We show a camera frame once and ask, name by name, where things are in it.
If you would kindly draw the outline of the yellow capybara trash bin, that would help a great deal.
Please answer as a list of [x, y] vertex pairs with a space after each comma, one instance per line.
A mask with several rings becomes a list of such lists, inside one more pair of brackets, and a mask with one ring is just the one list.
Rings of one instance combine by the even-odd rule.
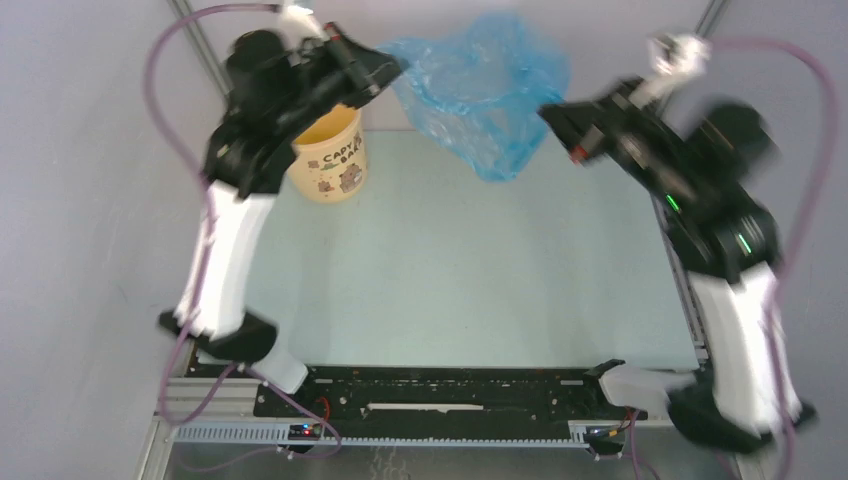
[[294, 142], [296, 161], [286, 179], [306, 199], [331, 204], [355, 195], [368, 175], [362, 115], [338, 105]]

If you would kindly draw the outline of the blue plastic trash bag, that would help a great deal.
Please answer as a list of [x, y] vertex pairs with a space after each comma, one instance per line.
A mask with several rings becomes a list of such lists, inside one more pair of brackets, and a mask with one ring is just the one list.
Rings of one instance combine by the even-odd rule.
[[549, 133], [538, 109], [562, 102], [570, 81], [566, 54], [513, 12], [378, 49], [408, 64], [392, 87], [409, 123], [487, 182], [526, 167]]

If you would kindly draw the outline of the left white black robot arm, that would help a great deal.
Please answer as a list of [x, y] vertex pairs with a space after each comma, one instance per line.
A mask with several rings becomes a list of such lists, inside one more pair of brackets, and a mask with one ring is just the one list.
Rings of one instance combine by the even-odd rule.
[[289, 170], [309, 172], [319, 195], [350, 194], [366, 176], [359, 111], [406, 70], [334, 23], [324, 38], [286, 46], [271, 30], [238, 38], [225, 63], [232, 86], [200, 170], [207, 209], [189, 281], [162, 327], [186, 333], [207, 355], [245, 364], [278, 387], [292, 416], [316, 403], [308, 370], [276, 324], [245, 303], [254, 254]]

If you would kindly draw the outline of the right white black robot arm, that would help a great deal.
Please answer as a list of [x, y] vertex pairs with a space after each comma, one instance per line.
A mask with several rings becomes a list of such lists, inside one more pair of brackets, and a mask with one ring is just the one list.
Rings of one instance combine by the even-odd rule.
[[538, 113], [573, 162], [608, 157], [661, 203], [708, 365], [670, 373], [610, 360], [591, 371], [581, 402], [596, 418], [619, 407], [663, 413], [696, 445], [753, 454], [784, 425], [816, 415], [794, 391], [779, 315], [767, 304], [781, 263], [778, 227], [742, 184], [773, 142], [759, 112], [736, 100], [713, 103], [680, 136], [653, 103], [638, 104], [642, 83], [622, 80], [592, 100], [548, 103]]

